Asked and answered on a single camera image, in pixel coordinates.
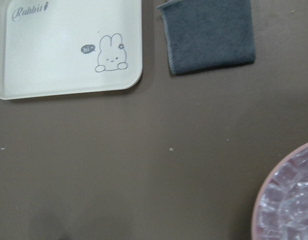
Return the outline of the grey folded cloth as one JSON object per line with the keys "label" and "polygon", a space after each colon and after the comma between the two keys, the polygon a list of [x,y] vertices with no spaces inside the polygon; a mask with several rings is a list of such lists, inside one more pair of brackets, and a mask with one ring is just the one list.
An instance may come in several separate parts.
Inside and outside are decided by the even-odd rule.
{"label": "grey folded cloth", "polygon": [[254,63],[250,1],[169,0],[157,9],[174,75]]}

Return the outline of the cream rabbit tray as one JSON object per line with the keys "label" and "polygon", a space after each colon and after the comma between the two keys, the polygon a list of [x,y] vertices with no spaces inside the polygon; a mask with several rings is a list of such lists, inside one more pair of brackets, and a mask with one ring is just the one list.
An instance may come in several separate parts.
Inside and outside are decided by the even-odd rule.
{"label": "cream rabbit tray", "polygon": [[0,0],[0,99],[125,90],[141,77],[139,0]]}

